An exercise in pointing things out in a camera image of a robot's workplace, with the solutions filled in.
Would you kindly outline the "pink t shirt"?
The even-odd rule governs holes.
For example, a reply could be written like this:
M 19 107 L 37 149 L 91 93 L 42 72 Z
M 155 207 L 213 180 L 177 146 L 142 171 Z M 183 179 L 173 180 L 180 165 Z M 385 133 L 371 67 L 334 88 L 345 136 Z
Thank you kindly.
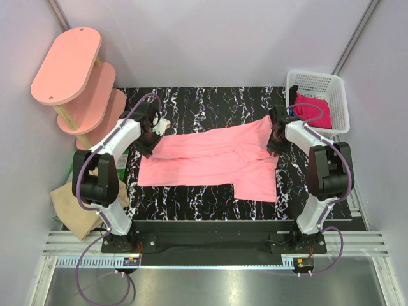
M 275 202 L 278 159 L 267 151 L 271 132 L 266 115 L 248 124 L 164 136 L 152 155 L 141 159 L 138 185 L 231 184 L 236 199 Z

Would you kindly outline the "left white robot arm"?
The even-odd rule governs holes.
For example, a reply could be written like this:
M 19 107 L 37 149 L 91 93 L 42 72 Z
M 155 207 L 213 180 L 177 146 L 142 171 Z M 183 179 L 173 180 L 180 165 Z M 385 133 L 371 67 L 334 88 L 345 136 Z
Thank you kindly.
M 72 193 L 79 206 L 94 212 L 106 226 L 104 243 L 123 252 L 137 246 L 132 220 L 121 207 L 117 163 L 124 151 L 135 145 L 148 158 L 159 143 L 167 122 L 161 116 L 161 102 L 139 101 L 120 115 L 113 129 L 88 150 L 78 150 L 73 157 Z

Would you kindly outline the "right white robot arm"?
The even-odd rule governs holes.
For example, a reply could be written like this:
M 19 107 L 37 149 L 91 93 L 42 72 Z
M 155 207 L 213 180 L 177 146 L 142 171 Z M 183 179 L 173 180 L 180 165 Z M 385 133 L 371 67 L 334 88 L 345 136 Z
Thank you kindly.
M 325 138 L 299 117 L 290 116 L 285 106 L 272 107 L 269 116 L 272 122 L 269 153 L 281 155 L 294 144 L 309 160 L 306 175 L 309 197 L 294 222 L 288 242 L 292 250 L 301 253 L 319 243 L 328 214 L 354 187 L 351 148 L 346 142 Z

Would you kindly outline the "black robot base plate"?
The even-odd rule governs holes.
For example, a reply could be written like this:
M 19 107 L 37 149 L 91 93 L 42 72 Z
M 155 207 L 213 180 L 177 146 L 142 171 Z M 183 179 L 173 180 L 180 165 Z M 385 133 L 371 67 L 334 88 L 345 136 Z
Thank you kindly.
M 250 249 L 273 254 L 325 254 L 323 234 L 301 234 L 295 221 L 135 221 L 125 236 L 110 234 L 101 252 Z

